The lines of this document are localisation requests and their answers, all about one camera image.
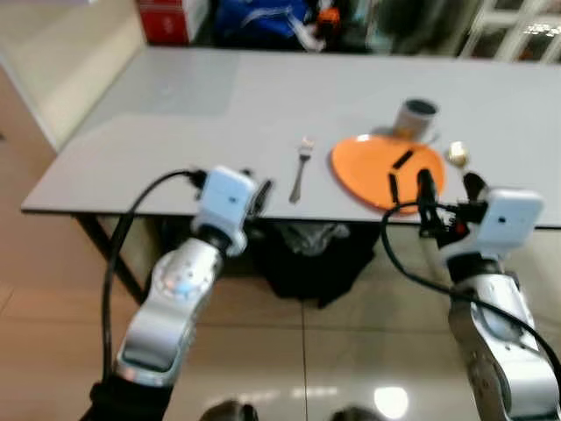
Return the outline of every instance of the table leg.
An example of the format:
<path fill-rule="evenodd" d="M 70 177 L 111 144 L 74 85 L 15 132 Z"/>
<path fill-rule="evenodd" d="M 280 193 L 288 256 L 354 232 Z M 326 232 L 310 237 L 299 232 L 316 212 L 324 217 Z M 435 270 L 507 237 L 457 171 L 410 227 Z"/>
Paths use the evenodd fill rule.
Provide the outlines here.
<path fill-rule="evenodd" d="M 99 224 L 96 216 L 84 214 L 76 216 L 76 219 L 80 223 L 82 229 L 88 234 L 89 239 L 96 245 L 97 250 L 107 259 L 110 254 L 110 237 Z M 120 256 L 117 258 L 115 272 L 132 298 L 134 298 L 134 301 L 141 304 L 144 301 L 144 292 L 131 270 L 126 266 L 126 263 L 124 263 Z"/>

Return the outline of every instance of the white wall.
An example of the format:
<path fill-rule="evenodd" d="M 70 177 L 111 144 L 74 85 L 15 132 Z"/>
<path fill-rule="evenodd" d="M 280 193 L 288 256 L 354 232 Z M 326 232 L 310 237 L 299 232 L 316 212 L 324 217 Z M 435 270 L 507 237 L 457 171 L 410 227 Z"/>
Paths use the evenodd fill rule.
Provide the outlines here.
<path fill-rule="evenodd" d="M 144 44 L 133 0 L 0 4 L 0 54 L 57 150 Z"/>

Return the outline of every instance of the white table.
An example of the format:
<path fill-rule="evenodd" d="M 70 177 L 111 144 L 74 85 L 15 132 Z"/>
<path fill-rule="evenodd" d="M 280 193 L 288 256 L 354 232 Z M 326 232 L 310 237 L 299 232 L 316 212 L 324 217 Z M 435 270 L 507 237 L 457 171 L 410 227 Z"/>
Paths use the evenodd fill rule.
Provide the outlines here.
<path fill-rule="evenodd" d="M 435 148 L 464 141 L 492 184 L 545 198 L 561 227 L 561 71 L 535 64 L 213 49 L 148 48 L 118 77 L 23 203 L 28 212 L 122 214 L 176 168 L 250 168 L 275 187 L 265 217 L 379 221 L 341 188 L 328 161 L 339 140 L 391 125 L 401 102 L 441 107 Z M 316 140 L 302 199 L 288 201 L 303 135 Z M 141 214 L 189 215 L 195 192 L 162 185 Z M 443 200 L 464 197 L 447 168 Z"/>

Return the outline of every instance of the spoon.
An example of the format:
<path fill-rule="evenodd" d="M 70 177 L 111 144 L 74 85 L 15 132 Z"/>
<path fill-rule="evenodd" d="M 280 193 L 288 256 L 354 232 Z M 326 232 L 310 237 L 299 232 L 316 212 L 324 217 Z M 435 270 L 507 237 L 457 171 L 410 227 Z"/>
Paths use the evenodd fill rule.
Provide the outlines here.
<path fill-rule="evenodd" d="M 470 161 L 470 155 L 463 142 L 452 142 L 446 152 L 446 160 L 454 167 L 463 170 Z"/>

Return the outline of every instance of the tiled floor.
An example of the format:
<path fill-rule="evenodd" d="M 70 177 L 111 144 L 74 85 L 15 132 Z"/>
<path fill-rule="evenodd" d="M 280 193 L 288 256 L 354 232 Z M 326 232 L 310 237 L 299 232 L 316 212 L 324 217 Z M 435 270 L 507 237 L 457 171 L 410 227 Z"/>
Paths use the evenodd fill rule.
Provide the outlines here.
<path fill-rule="evenodd" d="M 442 275 L 427 265 L 430 248 L 419 247 L 413 229 L 391 235 L 411 268 Z M 538 232 L 508 264 L 558 351 L 560 246 L 561 235 Z M 448 332 L 446 299 L 408 283 L 380 244 L 377 251 L 351 293 L 326 310 L 280 300 L 258 277 L 220 280 L 166 420 L 197 420 L 205 408 L 236 397 L 252 402 L 264 421 L 327 421 L 353 403 L 380 408 L 388 396 L 402 403 L 390 410 L 404 420 L 445 420 L 451 413 L 478 419 Z M 0 283 L 0 421 L 76 420 L 85 410 L 101 366 L 99 294 L 76 283 Z M 120 339 L 135 306 L 116 290 Z"/>

